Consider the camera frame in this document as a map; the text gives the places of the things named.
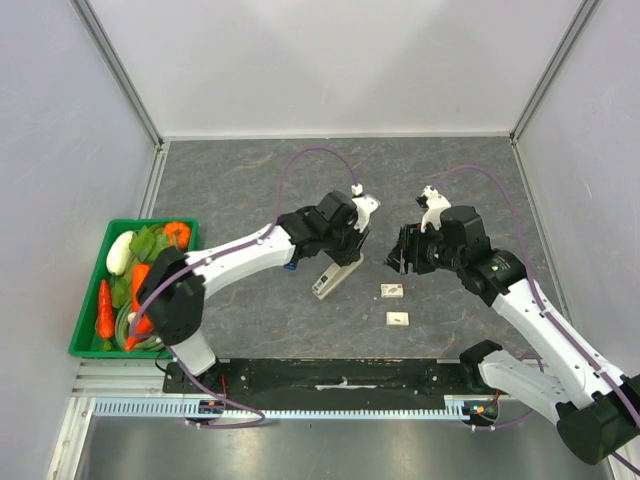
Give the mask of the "beige black stapler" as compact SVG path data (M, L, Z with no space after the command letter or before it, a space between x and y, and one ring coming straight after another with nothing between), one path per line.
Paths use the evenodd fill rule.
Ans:
M339 266L337 263L331 264L318 280L312 285L311 291L319 300L325 299L332 293L348 276L350 276L364 261L364 255L346 266Z

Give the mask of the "staple box with red mark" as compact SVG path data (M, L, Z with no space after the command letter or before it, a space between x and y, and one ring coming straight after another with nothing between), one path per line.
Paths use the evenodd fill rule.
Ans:
M380 285L380 294L382 298L402 298L404 287L399 283L383 283Z

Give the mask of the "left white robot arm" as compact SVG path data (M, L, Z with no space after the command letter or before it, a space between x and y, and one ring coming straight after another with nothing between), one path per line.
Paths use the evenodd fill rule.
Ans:
M379 201L328 193L317 205L278 216L257 232L207 250L163 250L137 292L141 314L186 369L196 391L217 387L217 357L201 328L205 301L225 287L260 271L326 254L332 261L312 285L326 298L364 260L361 253Z

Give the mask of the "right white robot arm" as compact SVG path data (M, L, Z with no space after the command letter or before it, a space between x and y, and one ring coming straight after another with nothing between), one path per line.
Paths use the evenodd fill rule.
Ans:
M402 226L386 263L400 273L455 273L551 369L529 369L486 340L460 356L457 377L465 391L489 387L511 395L549 420L567 448L589 465L638 437L638 377L599 354L541 293L516 255L492 247L473 207L450 207L434 223Z

